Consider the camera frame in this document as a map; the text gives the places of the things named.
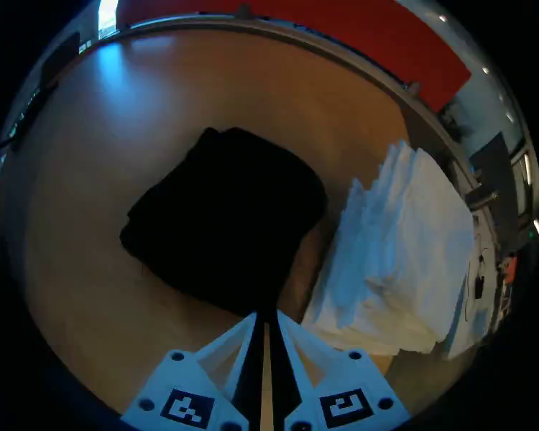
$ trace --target window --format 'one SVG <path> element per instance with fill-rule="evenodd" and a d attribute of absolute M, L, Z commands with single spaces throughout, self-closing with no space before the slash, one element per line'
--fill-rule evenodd
<path fill-rule="evenodd" d="M 108 37 L 116 31 L 116 7 L 118 7 L 118 0 L 102 0 L 100 2 L 100 9 L 98 9 L 98 39 Z"/>

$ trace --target folded white cloth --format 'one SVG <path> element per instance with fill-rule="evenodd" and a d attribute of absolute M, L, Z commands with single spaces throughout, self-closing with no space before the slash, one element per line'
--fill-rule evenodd
<path fill-rule="evenodd" d="M 354 180 L 303 325 L 339 348 L 428 353 L 472 249 L 471 213 L 436 162 L 392 145 L 371 190 Z"/>

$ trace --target screw hole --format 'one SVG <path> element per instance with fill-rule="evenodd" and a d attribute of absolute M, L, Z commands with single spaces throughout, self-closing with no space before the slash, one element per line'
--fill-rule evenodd
<path fill-rule="evenodd" d="M 381 410 L 388 410 L 393 406 L 393 400 L 391 398 L 381 398 L 377 405 Z"/>
<path fill-rule="evenodd" d="M 225 422 L 221 425 L 220 431 L 241 431 L 241 425 L 235 422 Z"/>
<path fill-rule="evenodd" d="M 145 412 L 149 412 L 150 410 L 153 410 L 155 407 L 154 402 L 148 398 L 140 399 L 138 405 L 139 405 L 139 408 L 144 410 Z"/>
<path fill-rule="evenodd" d="M 311 431 L 311 423 L 309 422 L 294 422 L 291 431 Z"/>

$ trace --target cable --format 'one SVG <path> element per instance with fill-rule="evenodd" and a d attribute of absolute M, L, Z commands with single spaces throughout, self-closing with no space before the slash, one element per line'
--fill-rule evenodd
<path fill-rule="evenodd" d="M 469 262 L 469 265 L 467 266 L 467 275 L 465 276 L 465 285 L 467 287 L 467 300 L 465 301 L 465 311 L 464 311 L 464 314 L 465 314 L 465 321 L 468 322 L 467 320 L 467 302 L 469 302 L 469 270 L 471 269 L 471 261 Z"/>

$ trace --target black cloth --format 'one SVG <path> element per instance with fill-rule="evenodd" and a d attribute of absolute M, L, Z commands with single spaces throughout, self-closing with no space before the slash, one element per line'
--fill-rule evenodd
<path fill-rule="evenodd" d="M 207 128 L 128 212 L 120 239 L 175 289 L 266 317 L 326 206 L 322 182 L 294 154 L 238 128 Z"/>

